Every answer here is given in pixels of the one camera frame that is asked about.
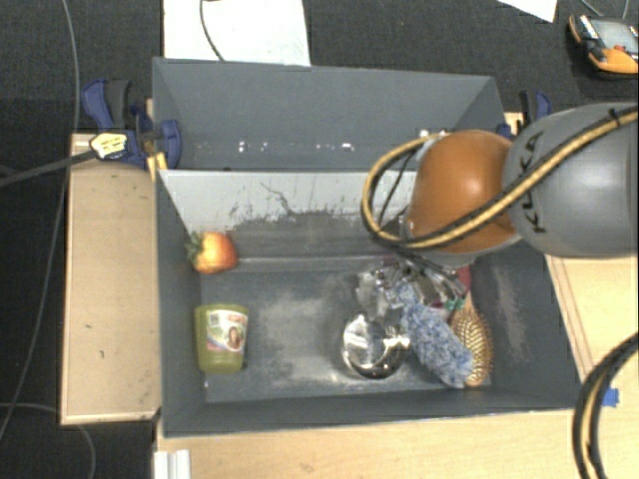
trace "black cable on floor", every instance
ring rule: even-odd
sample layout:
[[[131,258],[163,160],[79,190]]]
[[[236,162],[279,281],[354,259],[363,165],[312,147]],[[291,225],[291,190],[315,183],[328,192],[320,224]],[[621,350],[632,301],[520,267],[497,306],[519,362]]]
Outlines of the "black cable on floor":
[[[220,62],[225,62],[225,58],[220,53],[220,50],[218,50],[218,48],[216,47],[213,39],[211,39],[207,23],[204,20],[204,0],[200,0],[200,23],[202,23],[202,30],[204,31],[204,35],[207,37],[207,41],[209,41],[209,46],[211,46],[213,53],[216,54]]]
[[[58,414],[58,410],[55,408],[51,408],[50,406],[46,406],[44,404],[39,403],[0,403],[0,408],[9,408],[9,409],[30,409],[30,410],[39,410],[47,413],[53,413],[54,415]],[[87,445],[89,446],[89,453],[91,455],[91,466],[89,469],[89,474],[87,475],[88,479],[93,479],[96,475],[97,468],[97,458],[96,458],[96,446],[93,443],[93,439],[89,432],[83,426],[76,426],[82,436],[87,441]]]

